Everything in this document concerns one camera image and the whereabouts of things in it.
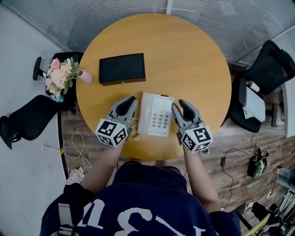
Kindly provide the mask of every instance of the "round wooden table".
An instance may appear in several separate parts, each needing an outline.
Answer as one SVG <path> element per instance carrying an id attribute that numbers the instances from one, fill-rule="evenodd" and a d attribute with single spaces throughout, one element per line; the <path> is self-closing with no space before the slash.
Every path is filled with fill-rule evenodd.
<path id="1" fill-rule="evenodd" d="M 99 83 L 100 59 L 133 53 L 144 53 L 145 82 L 110 86 Z M 229 108 L 231 80 L 223 54 L 203 30 L 174 16 L 148 13 L 117 21 L 90 43 L 79 68 L 94 75 L 92 84 L 77 79 L 78 104 L 93 132 L 112 105 L 126 96 L 138 98 L 138 116 L 143 92 L 173 96 L 176 104 L 179 99 L 190 102 L 212 134 Z M 135 134 L 131 134 L 122 154 L 147 160 L 181 156 L 183 150 L 176 132 L 172 120 L 167 138 L 145 135 L 135 141 Z"/>

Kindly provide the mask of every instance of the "white cable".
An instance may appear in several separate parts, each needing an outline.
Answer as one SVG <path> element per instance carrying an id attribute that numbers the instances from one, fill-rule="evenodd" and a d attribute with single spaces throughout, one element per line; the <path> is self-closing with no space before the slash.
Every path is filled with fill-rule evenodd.
<path id="1" fill-rule="evenodd" d="M 81 137 L 82 137 L 82 140 L 83 140 L 83 148 L 82 148 L 82 151 L 80 151 L 79 150 L 79 148 L 77 147 L 77 145 L 74 143 L 74 141 L 73 141 L 73 137 L 74 137 L 74 135 L 76 134 L 76 133 L 79 133 L 80 135 L 81 135 Z M 74 147 L 75 147 L 75 149 L 79 152 L 79 155 L 77 156 L 77 157 L 72 157 L 72 156 L 70 156 L 70 155 L 68 155 L 66 152 L 65 152 L 65 142 L 70 142 L 70 143 L 72 143 L 73 145 L 74 145 Z M 68 157 L 70 157 L 70 158 L 74 158 L 74 159 L 78 159 L 78 158 L 80 158 L 80 157 L 82 157 L 82 160 L 83 160 L 83 169 L 84 169 L 84 174 L 85 174 L 85 163 L 84 163 L 84 159 L 85 160 L 87 160 L 86 159 L 86 157 L 83 155 L 83 151 L 84 151 L 84 149 L 85 149 L 85 143 L 84 143 L 84 138 L 83 138 L 83 135 L 81 134 L 81 132 L 79 132 L 79 131 L 76 131 L 75 133 L 73 133 L 73 135 L 72 135 L 72 141 L 70 141 L 70 140 L 64 140 L 64 142 L 63 142 L 63 146 L 64 146 L 64 153 L 65 153 L 65 158 L 66 158 L 66 160 L 67 160 L 67 162 L 68 162 L 68 165 L 67 165 L 67 170 L 68 170 L 68 174 L 69 174 L 69 160 L 68 160 Z"/>
<path id="2" fill-rule="evenodd" d="M 134 117 L 132 120 L 138 120 L 139 118 L 138 117 Z M 133 132 L 136 132 L 136 126 L 138 126 L 138 123 L 137 124 L 134 124 L 134 125 L 132 125 L 131 126 L 131 129 L 132 129 L 132 132 L 131 132 L 131 134 L 133 133 Z M 141 134 L 137 134 L 136 135 L 136 137 L 134 137 L 133 139 L 135 140 L 135 141 L 138 141 L 140 138 L 141 138 Z"/>

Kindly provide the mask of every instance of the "white wall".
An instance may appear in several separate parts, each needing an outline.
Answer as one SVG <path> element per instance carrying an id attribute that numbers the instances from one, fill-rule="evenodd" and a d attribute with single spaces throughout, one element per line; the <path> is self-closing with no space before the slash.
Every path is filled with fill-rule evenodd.
<path id="1" fill-rule="evenodd" d="M 45 94 L 43 79 L 33 81 L 37 57 L 46 69 L 60 48 L 0 4 L 0 116 Z M 21 140 L 10 150 L 0 139 L 0 231 L 4 236 L 36 236 L 47 206 L 62 193 L 65 175 L 57 116 L 34 141 Z"/>
<path id="2" fill-rule="evenodd" d="M 272 41 L 288 52 L 295 61 L 295 26 L 279 34 Z M 257 48 L 242 58 L 240 62 L 251 65 L 257 58 L 260 50 L 261 47 Z M 282 88 L 285 109 L 285 136 L 291 137 L 295 135 L 295 78 L 283 84 Z"/>

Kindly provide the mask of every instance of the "window blind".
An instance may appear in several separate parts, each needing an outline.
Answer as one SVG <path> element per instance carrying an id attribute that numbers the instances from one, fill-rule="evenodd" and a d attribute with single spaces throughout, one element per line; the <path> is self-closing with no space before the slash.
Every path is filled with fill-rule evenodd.
<path id="1" fill-rule="evenodd" d="M 2 0 L 66 51 L 84 52 L 106 27 L 128 16 L 165 13 L 168 0 Z M 295 24 L 293 0 L 173 0 L 171 15 L 209 34 L 236 62 Z"/>

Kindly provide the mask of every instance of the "white telephone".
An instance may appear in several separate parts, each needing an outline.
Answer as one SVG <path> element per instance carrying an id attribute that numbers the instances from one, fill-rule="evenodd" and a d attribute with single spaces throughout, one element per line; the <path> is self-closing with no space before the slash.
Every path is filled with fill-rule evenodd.
<path id="1" fill-rule="evenodd" d="M 174 100 L 171 96 L 143 93 L 137 133 L 168 137 Z"/>

